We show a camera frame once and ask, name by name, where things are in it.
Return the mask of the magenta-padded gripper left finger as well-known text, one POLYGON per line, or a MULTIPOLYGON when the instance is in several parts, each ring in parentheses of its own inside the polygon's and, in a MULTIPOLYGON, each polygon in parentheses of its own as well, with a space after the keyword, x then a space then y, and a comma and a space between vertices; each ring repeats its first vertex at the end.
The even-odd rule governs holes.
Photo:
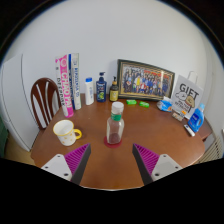
POLYGON ((90 154, 91 145, 87 143, 66 155, 56 154, 42 169, 79 185, 90 154))

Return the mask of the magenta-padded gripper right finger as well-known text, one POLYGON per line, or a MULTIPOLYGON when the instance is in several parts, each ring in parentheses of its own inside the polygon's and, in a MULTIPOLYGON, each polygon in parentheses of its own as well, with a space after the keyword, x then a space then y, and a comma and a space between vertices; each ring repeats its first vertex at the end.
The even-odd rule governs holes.
POLYGON ((145 185, 182 169, 169 155, 158 155, 136 143, 133 144, 132 153, 145 185))

